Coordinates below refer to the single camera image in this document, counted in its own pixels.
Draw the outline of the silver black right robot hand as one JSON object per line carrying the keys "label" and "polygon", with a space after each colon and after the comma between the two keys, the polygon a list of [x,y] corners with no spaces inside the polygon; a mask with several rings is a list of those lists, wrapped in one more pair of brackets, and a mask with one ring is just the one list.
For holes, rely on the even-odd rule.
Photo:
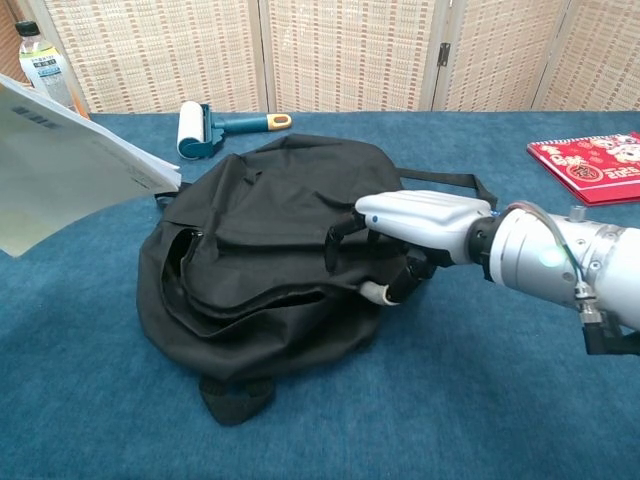
{"label": "silver black right robot hand", "polygon": [[329,228],[325,237],[325,269],[334,272],[340,243],[345,236],[367,229],[373,244],[382,235],[422,253],[408,256],[396,277],[379,284],[363,282],[359,294],[370,302],[395,306],[405,301],[439,267],[473,262],[468,236],[473,224],[491,217],[492,206],[480,198],[433,190],[399,190],[366,195],[355,202],[352,213]]}

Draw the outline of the black backpack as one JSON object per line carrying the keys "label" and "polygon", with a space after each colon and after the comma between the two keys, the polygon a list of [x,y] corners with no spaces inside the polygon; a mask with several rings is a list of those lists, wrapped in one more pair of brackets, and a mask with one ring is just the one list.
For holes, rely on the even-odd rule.
{"label": "black backpack", "polygon": [[276,377],[368,345],[380,322],[374,288],[405,296],[443,262],[435,248],[410,256],[356,218],[360,198],[407,178],[471,188],[482,213],[497,204],[472,174],[402,169],[375,145],[300,134],[228,155],[157,196],[164,211],[139,251],[139,321],[198,373],[220,424],[263,410]]}

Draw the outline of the yellow notebook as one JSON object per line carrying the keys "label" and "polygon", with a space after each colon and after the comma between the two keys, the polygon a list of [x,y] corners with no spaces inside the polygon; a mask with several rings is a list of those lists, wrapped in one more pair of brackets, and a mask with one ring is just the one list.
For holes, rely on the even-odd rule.
{"label": "yellow notebook", "polygon": [[178,166],[0,74],[0,251],[19,257],[88,215],[180,184]]}

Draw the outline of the red desk calendar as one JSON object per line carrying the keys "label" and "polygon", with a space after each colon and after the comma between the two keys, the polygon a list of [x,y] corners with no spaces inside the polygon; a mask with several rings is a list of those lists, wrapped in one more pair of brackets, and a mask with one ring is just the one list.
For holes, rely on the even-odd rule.
{"label": "red desk calendar", "polygon": [[640,133],[532,142],[527,152],[588,206],[640,202]]}

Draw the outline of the woven folding screen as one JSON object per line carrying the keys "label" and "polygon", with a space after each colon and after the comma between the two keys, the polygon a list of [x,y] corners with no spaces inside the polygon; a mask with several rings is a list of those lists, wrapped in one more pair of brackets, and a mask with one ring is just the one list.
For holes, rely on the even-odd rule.
{"label": "woven folding screen", "polygon": [[18,1],[93,113],[640,112],[640,0]]}

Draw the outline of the blue felt table cover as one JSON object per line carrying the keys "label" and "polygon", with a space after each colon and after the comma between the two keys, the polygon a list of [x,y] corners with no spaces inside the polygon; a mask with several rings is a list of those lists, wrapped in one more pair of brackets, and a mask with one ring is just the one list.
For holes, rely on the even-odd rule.
{"label": "blue felt table cover", "polygon": [[144,198],[0,252],[0,480],[640,480],[640,358],[577,316],[439,271],[375,342],[217,424],[142,334]]}

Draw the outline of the teal lint roller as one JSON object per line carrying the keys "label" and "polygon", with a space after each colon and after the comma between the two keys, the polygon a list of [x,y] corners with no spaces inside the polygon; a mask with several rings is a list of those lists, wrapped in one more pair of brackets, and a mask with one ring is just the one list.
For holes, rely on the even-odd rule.
{"label": "teal lint roller", "polygon": [[285,130],[292,124],[291,116],[284,113],[222,118],[208,104],[187,101],[179,112],[176,149],[183,159],[210,158],[228,135]]}

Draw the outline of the orange drink bottle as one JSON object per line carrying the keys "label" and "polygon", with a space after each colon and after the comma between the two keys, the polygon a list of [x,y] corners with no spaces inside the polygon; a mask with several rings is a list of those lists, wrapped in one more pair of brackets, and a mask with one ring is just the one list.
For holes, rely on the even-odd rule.
{"label": "orange drink bottle", "polygon": [[19,63],[31,85],[41,94],[80,114],[68,83],[69,67],[64,56],[40,32],[35,21],[15,23],[21,37]]}

